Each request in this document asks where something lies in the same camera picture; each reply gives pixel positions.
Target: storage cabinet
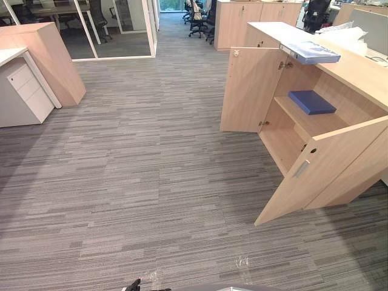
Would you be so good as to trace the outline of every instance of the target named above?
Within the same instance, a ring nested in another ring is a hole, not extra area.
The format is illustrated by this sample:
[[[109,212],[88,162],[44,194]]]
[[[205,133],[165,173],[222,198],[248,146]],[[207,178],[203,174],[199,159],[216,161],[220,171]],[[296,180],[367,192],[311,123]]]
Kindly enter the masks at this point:
[[[228,50],[231,47],[243,46],[248,22],[281,21],[296,26],[301,7],[302,3],[218,0],[214,48]]]
[[[54,108],[22,58],[1,67],[0,87],[0,127],[40,124]]]
[[[297,90],[314,90],[336,112],[305,114],[287,96]],[[361,91],[278,48],[231,49],[220,128],[257,132],[284,176],[256,226],[350,202],[379,180],[388,167],[388,107]]]
[[[244,45],[247,23],[259,21],[263,4],[227,3],[217,4],[214,45],[219,49]]]
[[[263,4],[260,21],[280,21],[296,26],[301,3],[267,2]]]

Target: chair backrest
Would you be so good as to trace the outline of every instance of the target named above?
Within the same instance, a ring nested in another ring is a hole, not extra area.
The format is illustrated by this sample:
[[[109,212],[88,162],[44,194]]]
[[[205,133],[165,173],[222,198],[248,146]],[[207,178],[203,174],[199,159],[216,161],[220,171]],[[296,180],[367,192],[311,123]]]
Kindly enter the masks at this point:
[[[90,4],[90,14],[92,15],[93,22],[96,27],[103,27],[107,25],[108,22],[102,14],[101,0],[89,0]]]
[[[307,12],[304,15],[304,30],[309,32],[319,30],[329,5],[330,0],[311,0],[307,7]]]

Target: floor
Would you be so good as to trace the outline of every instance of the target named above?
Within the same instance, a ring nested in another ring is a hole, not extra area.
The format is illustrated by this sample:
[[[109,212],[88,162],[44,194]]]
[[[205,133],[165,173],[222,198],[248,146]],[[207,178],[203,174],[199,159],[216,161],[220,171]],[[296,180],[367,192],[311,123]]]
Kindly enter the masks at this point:
[[[256,134],[219,131],[228,55],[180,17],[156,59],[76,63],[78,107],[0,129],[0,290],[387,290],[381,182],[253,226],[281,174]]]
[[[97,44],[93,32],[90,32],[99,58],[111,58],[116,56],[150,56],[150,46],[147,33],[120,34],[118,29],[109,28],[112,39],[108,42]],[[83,29],[63,29],[61,36],[72,59],[94,58],[90,44]]]

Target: glass wall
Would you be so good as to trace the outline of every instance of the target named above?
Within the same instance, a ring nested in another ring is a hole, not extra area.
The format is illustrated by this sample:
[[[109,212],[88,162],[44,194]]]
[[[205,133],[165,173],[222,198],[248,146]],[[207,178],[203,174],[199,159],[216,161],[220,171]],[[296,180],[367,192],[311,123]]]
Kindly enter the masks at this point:
[[[160,10],[162,12],[183,11],[184,0],[160,0]]]
[[[155,55],[150,48],[155,21],[152,27],[147,0],[4,1],[21,24],[54,22],[72,59]],[[0,3],[0,25],[14,25]]]

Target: door hinge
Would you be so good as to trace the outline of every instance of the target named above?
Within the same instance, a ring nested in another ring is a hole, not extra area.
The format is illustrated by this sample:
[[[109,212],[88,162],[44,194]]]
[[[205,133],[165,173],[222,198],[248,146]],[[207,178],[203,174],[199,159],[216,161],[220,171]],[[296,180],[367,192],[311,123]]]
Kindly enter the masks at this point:
[[[281,68],[292,68],[292,66],[293,64],[291,62],[288,62],[287,64],[285,62],[280,62],[278,70],[280,70]]]

